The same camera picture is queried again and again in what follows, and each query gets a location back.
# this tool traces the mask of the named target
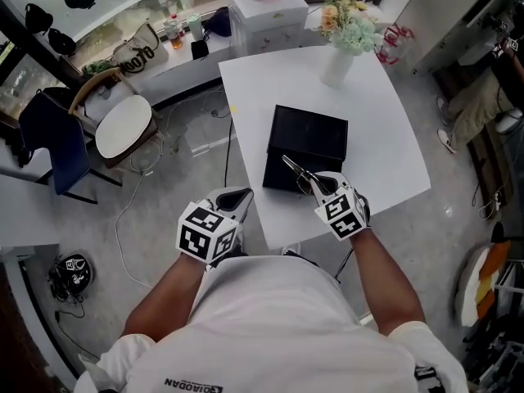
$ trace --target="black shirt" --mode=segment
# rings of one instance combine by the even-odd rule
[[[517,57],[524,65],[524,43],[518,46]],[[518,77],[515,67],[513,66],[513,59],[506,53],[502,54],[491,66],[495,77],[500,83],[500,87],[508,96],[509,101],[513,106],[524,110],[524,84]]]

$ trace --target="chair backrest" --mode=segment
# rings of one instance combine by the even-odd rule
[[[26,148],[47,148],[55,191],[67,192],[90,169],[79,119],[44,93],[37,93],[18,119]]]
[[[91,79],[89,79],[76,94],[75,99],[73,100],[73,103],[71,103],[71,106],[69,108],[69,113],[73,115],[78,105],[84,103],[85,100],[88,98],[89,94],[98,86],[100,86],[104,80],[110,77],[112,77],[113,79],[120,80],[126,87],[129,88],[129,90],[131,90],[131,92],[138,95],[137,90],[124,77],[124,75],[120,71],[120,68],[116,67],[114,69],[102,71],[101,73],[98,73],[97,75],[94,75]]]

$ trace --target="blue chair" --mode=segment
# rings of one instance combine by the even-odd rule
[[[47,94],[37,93],[22,111],[18,121],[24,145],[28,150],[49,150],[57,195],[97,204],[96,200],[68,192],[88,173],[116,186],[122,186],[122,183],[91,169],[79,119],[69,115],[67,109]]]

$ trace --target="white chair seat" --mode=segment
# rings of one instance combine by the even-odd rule
[[[100,154],[106,159],[122,154],[140,138],[151,117],[151,106],[144,97],[126,97],[98,125],[95,140]]]

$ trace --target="t-shirt sleeve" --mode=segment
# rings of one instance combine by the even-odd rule
[[[407,322],[388,337],[411,353],[417,366],[433,367],[446,393],[468,393],[462,365],[422,322]]]
[[[134,363],[155,342],[146,335],[121,337],[96,364],[85,363],[85,371],[76,382],[75,393],[96,393],[104,389],[121,391]]]

